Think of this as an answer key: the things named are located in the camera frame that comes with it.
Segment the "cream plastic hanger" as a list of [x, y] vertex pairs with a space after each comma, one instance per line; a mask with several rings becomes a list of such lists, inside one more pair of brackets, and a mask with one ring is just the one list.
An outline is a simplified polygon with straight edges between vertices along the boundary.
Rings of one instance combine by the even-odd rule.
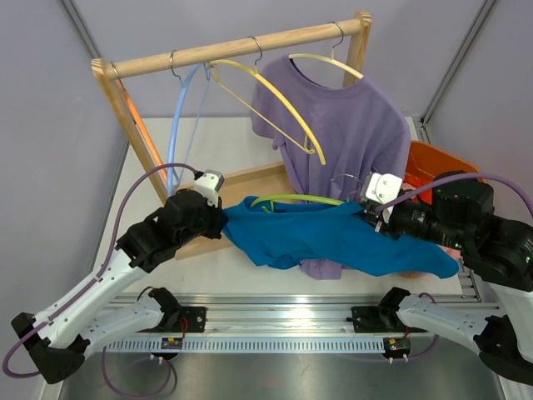
[[319, 61], [319, 62], [322, 62], [322, 63], [324, 62], [324, 63], [330, 64], [332, 66], [335, 66], [337, 68], [340, 68], [345, 73], [348, 73], [348, 75], [350, 77], [355, 78], [356, 80], [364, 78], [364, 75], [361, 72], [358, 72], [355, 68], [350, 67], [347, 64], [345, 64], [343, 62], [339, 62], [338, 60], [335, 59], [336, 47], [343, 43], [344, 38], [345, 38], [345, 32], [344, 32], [344, 29], [342, 28], [340, 23], [332, 21], [331, 24], [334, 24], [335, 26], [338, 27], [338, 29], [339, 29], [339, 31], [341, 33], [341, 39], [340, 39], [339, 42], [335, 43], [331, 47], [331, 55], [329, 57], [318, 55], [318, 54], [301, 52], [301, 53], [291, 53], [291, 54], [288, 55], [288, 58], [291, 59], [291, 60], [293, 60], [293, 59], [309, 59], [309, 60], [316, 60], [316, 61]]

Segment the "pink t-shirt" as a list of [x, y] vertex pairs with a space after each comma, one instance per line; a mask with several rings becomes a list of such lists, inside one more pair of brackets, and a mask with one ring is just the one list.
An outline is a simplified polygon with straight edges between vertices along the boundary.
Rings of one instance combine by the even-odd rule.
[[[457, 262], [458, 264], [462, 264], [462, 256], [459, 250], [452, 249], [449, 247], [443, 247], [443, 246], [440, 246], [440, 249], [445, 254], [447, 254], [451, 259], [453, 259], [455, 262]], [[401, 272], [400, 275], [403, 278], [418, 278], [424, 275], [424, 273], [423, 272]]]

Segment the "yellow plastic hanger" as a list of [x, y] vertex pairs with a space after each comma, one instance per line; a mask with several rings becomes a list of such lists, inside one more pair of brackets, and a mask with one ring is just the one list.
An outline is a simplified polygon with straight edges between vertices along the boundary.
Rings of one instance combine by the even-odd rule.
[[[244, 105], [249, 111], [252, 111], [255, 115], [257, 115], [263, 122], [267, 123], [271, 128], [273, 128], [275, 131], [280, 133], [284, 138], [286, 138], [289, 142], [293, 143], [297, 148], [301, 149], [305, 154], [307, 155], [317, 155], [320, 163], [322, 166], [326, 165], [326, 157], [325, 154], [321, 148], [321, 144], [316, 139], [316, 136], [310, 129], [309, 125], [306, 123], [304, 118], [301, 116], [301, 114], [295, 109], [295, 107], [292, 105], [292, 103], [274, 86], [272, 85], [267, 79], [265, 79], [257, 69], [257, 63], [259, 60], [262, 59], [263, 56], [263, 49], [262, 45], [258, 41], [258, 39], [254, 36], [249, 36], [255, 44], [257, 45], [257, 49], [259, 52], [259, 58], [255, 60], [254, 62], [254, 68], [251, 69], [250, 67], [244, 65], [241, 62], [233, 61], [230, 59], [217, 59], [213, 60], [207, 63], [207, 66], [212, 70], [212, 79], [215, 81], [215, 83], [225, 90], [227, 93], [229, 93], [231, 96], [233, 96], [238, 102], [240, 102], [242, 105]], [[278, 127], [273, 121], [271, 121], [269, 118], [267, 118], [263, 113], [259, 112], [256, 108], [254, 108], [249, 102], [245, 101], [242, 97], [237, 95], [235, 92], [233, 92], [229, 87], [227, 87], [225, 84], [222, 83], [219, 73], [219, 66], [220, 65], [226, 65], [230, 67], [237, 68], [239, 70], [242, 70], [243, 72], [250, 75], [252, 78], [254, 78], [261, 86], [263, 86], [271, 95], [273, 95], [278, 102], [292, 115], [294, 120], [297, 122], [297, 124], [300, 126], [301, 130], [304, 133], [303, 142], [298, 142], [292, 135], [285, 132], [283, 129]]]

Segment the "orange plastic hanger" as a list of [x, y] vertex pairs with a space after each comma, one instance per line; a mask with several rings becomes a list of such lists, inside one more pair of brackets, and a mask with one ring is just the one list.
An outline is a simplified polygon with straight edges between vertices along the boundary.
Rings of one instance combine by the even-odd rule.
[[124, 87], [114, 63], [109, 62], [107, 65], [113, 71], [113, 79], [109, 78], [106, 82], [107, 100], [143, 170], [145, 172], [153, 170], [163, 164], [162, 158], [134, 101]]

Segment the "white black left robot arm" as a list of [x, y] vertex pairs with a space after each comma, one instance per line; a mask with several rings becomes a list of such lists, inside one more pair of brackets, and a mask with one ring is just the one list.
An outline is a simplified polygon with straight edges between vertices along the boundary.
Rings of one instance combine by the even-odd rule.
[[59, 383], [119, 338], [146, 329], [173, 330], [180, 323], [182, 306], [164, 287], [122, 310], [99, 313], [190, 241], [221, 238], [226, 222], [217, 190], [181, 189], [118, 239], [101, 270], [87, 275], [41, 312], [18, 314], [12, 327], [36, 366], [35, 373], [49, 384]]

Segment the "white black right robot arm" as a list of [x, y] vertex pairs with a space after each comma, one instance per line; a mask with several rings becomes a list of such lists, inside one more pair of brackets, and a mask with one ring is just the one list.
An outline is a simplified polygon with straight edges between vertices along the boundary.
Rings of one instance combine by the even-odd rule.
[[415, 328], [470, 349], [494, 373], [532, 383], [532, 227], [498, 217], [491, 182], [532, 201], [511, 180], [482, 172], [446, 172], [401, 191], [402, 180], [372, 173], [361, 190], [364, 215], [377, 232], [458, 250], [464, 265], [495, 292], [505, 315], [468, 315], [394, 287], [376, 306], [376, 320], [392, 332]]

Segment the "blue t-shirt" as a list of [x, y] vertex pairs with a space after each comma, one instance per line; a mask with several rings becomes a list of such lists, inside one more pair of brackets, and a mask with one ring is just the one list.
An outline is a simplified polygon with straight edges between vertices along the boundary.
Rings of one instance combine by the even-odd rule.
[[419, 272], [450, 278], [459, 271], [458, 262], [435, 244], [376, 232], [356, 202], [267, 206], [254, 199], [225, 208], [223, 232], [257, 266], [286, 270], [323, 260], [375, 277]]

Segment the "green plastic hanger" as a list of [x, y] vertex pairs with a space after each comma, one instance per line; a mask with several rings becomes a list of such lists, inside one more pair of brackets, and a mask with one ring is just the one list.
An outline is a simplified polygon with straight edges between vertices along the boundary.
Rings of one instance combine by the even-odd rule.
[[[362, 182], [359, 177], [353, 174], [350, 174], [350, 173], [338, 174], [335, 177], [331, 178], [330, 181], [333, 183], [339, 179], [344, 179], [344, 178], [351, 179], [356, 184], [355, 190], [350, 192], [346, 198], [347, 200], [349, 200], [351, 195], [359, 192], [362, 189]], [[299, 193], [288, 194], [286, 193], [286, 194], [276, 194], [276, 195], [258, 197], [252, 201], [251, 208], [254, 208], [260, 203], [269, 203], [271, 205], [269, 212], [274, 212], [275, 211], [274, 202], [281, 201], [281, 200], [296, 200], [296, 201], [307, 202], [307, 203], [326, 204], [328, 206], [339, 206], [343, 204], [342, 200], [332, 199], [329, 197], [322, 197], [322, 196], [316, 196], [316, 195], [310, 195], [310, 194], [299, 194]]]

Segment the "light blue plastic hanger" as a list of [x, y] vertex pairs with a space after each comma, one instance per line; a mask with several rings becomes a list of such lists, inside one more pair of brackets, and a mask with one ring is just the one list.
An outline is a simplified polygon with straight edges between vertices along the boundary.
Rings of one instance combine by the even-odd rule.
[[182, 117], [182, 110], [184, 108], [184, 105], [187, 99], [187, 94], [192, 84], [192, 80], [196, 76], [196, 74], [200, 71], [200, 69], [203, 70], [204, 78], [206, 81], [206, 85], [205, 85], [205, 88], [202, 94], [202, 100], [200, 101], [199, 108], [197, 109], [197, 115], [195, 117], [194, 126], [192, 129], [191, 136], [189, 138], [189, 143], [187, 145], [185, 160], [182, 161], [182, 163], [186, 163], [190, 155], [190, 152], [192, 150], [192, 144], [193, 144], [194, 137], [196, 134], [197, 126], [199, 124], [200, 117], [202, 116], [202, 111], [206, 103], [207, 94], [208, 94], [208, 90], [209, 90], [210, 82], [211, 82], [211, 69], [207, 66], [206, 63], [195, 64], [191, 67], [187, 76], [185, 78], [181, 78], [181, 76], [174, 71], [173, 62], [174, 62], [174, 51], [171, 52], [171, 55], [169, 57], [169, 63], [171, 67], [171, 73], [175, 78], [179, 80], [181, 89], [178, 95], [177, 104], [176, 104], [175, 111], [172, 117], [171, 132], [170, 132], [170, 137], [168, 141], [168, 150], [167, 150], [167, 162], [168, 163], [174, 163], [176, 161], [177, 139], [178, 139], [178, 133], [179, 133], [180, 119]]

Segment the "purple t-shirt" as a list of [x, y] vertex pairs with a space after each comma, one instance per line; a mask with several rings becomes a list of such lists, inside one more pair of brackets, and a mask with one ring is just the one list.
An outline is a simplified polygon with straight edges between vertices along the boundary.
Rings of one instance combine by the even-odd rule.
[[297, 147], [305, 137], [295, 118], [262, 84], [252, 98], [252, 131], [279, 150], [293, 190], [357, 200], [371, 173], [403, 177], [411, 145], [405, 117], [368, 77], [351, 86], [328, 88], [306, 77], [288, 56], [268, 63], [262, 76], [307, 123], [326, 161]]

